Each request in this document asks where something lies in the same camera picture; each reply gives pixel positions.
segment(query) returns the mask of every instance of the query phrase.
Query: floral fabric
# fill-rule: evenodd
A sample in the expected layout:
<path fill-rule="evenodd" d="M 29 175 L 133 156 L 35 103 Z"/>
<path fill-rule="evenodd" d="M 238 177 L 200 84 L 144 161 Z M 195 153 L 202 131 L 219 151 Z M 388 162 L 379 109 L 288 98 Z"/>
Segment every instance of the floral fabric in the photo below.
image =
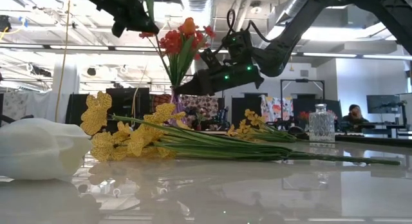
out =
<path fill-rule="evenodd" d="M 218 99 L 208 96 L 188 96 L 182 95 L 182 104 L 184 108 L 196 107 L 206 110 L 205 118 L 210 119 L 218 114 Z"/>
<path fill-rule="evenodd" d="M 278 118 L 281 118 L 281 99 L 261 96 L 261 112 L 262 117 L 266 122 L 275 122 Z M 294 115 L 294 106 L 292 98 L 283 99 L 283 120 L 289 120 Z"/>

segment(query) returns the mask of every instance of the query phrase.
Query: purple vase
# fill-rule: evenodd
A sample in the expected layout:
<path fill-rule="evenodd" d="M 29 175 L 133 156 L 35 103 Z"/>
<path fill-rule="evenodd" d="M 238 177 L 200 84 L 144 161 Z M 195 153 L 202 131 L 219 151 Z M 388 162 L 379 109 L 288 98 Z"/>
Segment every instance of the purple vase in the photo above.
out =
<path fill-rule="evenodd" d="M 185 108 L 184 108 L 184 106 L 183 106 L 183 104 L 182 104 L 182 100 L 181 100 L 181 98 L 180 98 L 180 95 L 174 93 L 173 91 L 172 91 L 172 99 L 171 99 L 170 103 L 172 103 L 172 104 L 174 104 L 174 105 L 176 106 L 176 108 L 175 108 L 174 111 L 172 112 L 172 115 L 177 114 L 177 113 L 180 113 L 180 112 L 182 112 L 182 111 L 185 111 Z M 186 124 L 185 118 L 182 119 L 182 122 L 183 122 L 184 124 Z M 171 125 L 173 125 L 173 126 L 177 126 L 175 119 L 170 120 L 169 123 L 170 123 Z"/>

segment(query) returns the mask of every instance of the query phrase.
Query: glass vase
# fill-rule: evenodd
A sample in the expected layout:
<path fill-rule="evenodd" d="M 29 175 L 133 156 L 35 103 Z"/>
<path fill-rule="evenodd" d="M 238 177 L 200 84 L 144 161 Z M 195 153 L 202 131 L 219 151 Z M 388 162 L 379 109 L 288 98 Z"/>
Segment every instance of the glass vase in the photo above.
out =
<path fill-rule="evenodd" d="M 171 97 L 170 103 L 172 103 L 172 104 L 174 104 L 174 105 L 176 106 L 175 109 L 174 109 L 174 111 L 172 112 L 172 115 L 177 114 L 177 113 L 180 113 L 180 112 L 182 112 L 182 111 L 185 111 L 185 108 L 184 108 L 184 106 L 183 106 L 182 99 L 181 99 L 180 95 L 177 94 L 177 93 L 175 93 L 174 91 L 172 91 L 172 97 Z M 184 124 L 186 124 L 185 118 L 182 119 L 182 122 L 183 122 Z M 169 123 L 170 123 L 172 126 L 177 127 L 177 123 L 176 123 L 176 120 L 175 120 L 175 119 L 170 120 Z"/>
<path fill-rule="evenodd" d="M 315 108 L 316 112 L 309 114 L 309 140 L 313 142 L 334 142 L 334 115 L 327 112 L 326 104 L 317 104 Z"/>

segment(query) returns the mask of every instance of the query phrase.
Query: white wall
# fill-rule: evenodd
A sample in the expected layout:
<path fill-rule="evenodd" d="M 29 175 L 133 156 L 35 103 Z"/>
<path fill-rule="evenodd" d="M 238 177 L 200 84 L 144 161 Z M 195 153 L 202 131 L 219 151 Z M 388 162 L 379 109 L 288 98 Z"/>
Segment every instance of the white wall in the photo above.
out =
<path fill-rule="evenodd" d="M 324 80 L 325 99 L 337 99 L 336 59 L 332 59 L 316 68 L 317 79 Z"/>
<path fill-rule="evenodd" d="M 232 119 L 232 98 L 243 98 L 244 93 L 268 93 L 271 97 L 280 97 L 280 80 L 281 79 L 301 79 L 300 71 L 309 70 L 308 79 L 317 79 L 316 69 L 312 68 L 309 63 L 293 63 L 293 71 L 290 71 L 290 64 L 286 65 L 283 73 L 275 78 L 264 77 L 265 81 L 260 85 L 259 89 L 256 89 L 254 83 L 246 84 L 243 86 L 238 86 L 236 88 L 228 89 L 223 92 L 225 96 L 225 105 L 229 107 L 228 120 L 231 122 Z M 322 95 L 321 90 L 316 87 L 313 83 L 295 83 L 292 82 L 284 91 L 283 97 L 290 97 L 291 94 L 317 94 Z M 221 97 L 221 93 L 217 93 L 216 97 Z"/>
<path fill-rule="evenodd" d="M 402 50 L 392 53 L 401 55 Z M 351 104 L 362 109 L 363 116 L 371 122 L 394 121 L 394 115 L 368 114 L 366 95 L 395 95 L 406 93 L 407 79 L 403 61 L 336 59 L 337 94 L 342 114 L 348 113 Z"/>

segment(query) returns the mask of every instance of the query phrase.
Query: person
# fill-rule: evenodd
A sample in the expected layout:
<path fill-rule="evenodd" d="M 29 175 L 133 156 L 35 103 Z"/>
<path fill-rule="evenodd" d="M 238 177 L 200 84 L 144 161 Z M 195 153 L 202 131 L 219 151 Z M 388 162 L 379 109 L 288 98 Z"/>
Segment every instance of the person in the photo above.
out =
<path fill-rule="evenodd" d="M 350 126 L 350 131 L 362 132 L 359 124 L 368 123 L 369 121 L 362 116 L 361 108 L 358 105 L 351 105 L 349 107 L 349 114 L 342 118 L 343 122 L 347 122 Z"/>

